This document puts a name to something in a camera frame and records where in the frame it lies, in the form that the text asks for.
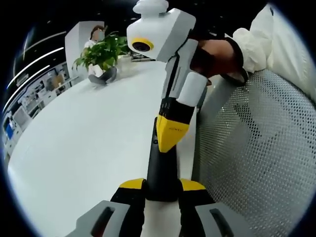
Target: white table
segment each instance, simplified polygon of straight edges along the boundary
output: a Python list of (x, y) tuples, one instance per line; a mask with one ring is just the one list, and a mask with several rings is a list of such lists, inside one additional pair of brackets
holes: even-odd
[[(76, 219), (109, 200), (124, 181), (147, 175), (165, 64), (134, 63), (134, 75), (108, 86), (84, 80), (46, 106), (27, 127), (8, 166), (13, 189), (39, 233), (62, 237)], [(191, 178), (196, 113), (178, 144), (180, 177)], [(174, 237), (178, 203), (146, 203), (142, 236)]]

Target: plant pot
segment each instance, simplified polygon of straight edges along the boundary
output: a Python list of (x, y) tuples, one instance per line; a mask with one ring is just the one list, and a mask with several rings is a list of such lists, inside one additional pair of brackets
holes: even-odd
[(100, 84), (100, 85), (106, 85), (108, 83), (111, 83), (115, 80), (117, 76), (117, 68), (111, 67), (108, 70), (106, 70), (101, 76), (97, 77), (96, 75), (89, 75), (88, 78), (92, 83)]

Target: white sleeve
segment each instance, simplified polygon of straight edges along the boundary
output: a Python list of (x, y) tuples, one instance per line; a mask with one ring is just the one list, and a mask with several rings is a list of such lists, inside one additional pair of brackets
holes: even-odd
[(233, 40), (243, 54), (243, 67), (253, 73), (267, 67), (267, 58), (271, 52), (273, 35), (273, 16), (270, 6), (266, 5), (253, 20), (250, 31), (244, 28), (236, 30)]
[(236, 30), (233, 40), (242, 51), (246, 71), (253, 73), (267, 68), (316, 102), (315, 64), (298, 33), (277, 9), (266, 5), (250, 30)]

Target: office wall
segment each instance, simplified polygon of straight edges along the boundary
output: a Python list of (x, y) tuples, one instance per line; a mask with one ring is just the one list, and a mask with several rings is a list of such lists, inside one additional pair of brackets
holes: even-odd
[(78, 22), (65, 36), (66, 61), (70, 77), (79, 76), (83, 79), (88, 77), (85, 67), (78, 67), (78, 70), (72, 66), (74, 61), (80, 57), (84, 44), (89, 40), (91, 31), (96, 25), (104, 26), (102, 21), (81, 21)]

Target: woman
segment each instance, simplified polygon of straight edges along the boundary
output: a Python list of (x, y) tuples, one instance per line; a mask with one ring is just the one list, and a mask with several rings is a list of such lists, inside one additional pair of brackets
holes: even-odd
[[(87, 48), (93, 47), (94, 45), (96, 45), (98, 42), (104, 40), (104, 32), (106, 31), (108, 26), (103, 27), (100, 25), (95, 26), (90, 34), (90, 39), (84, 44), (84, 50), (83, 52), (85, 52), (85, 50)], [(99, 65), (89, 65), (89, 70), (88, 70), (88, 74), (89, 75), (96, 75), (97, 77), (101, 76), (103, 73), (102, 69), (100, 68)]]

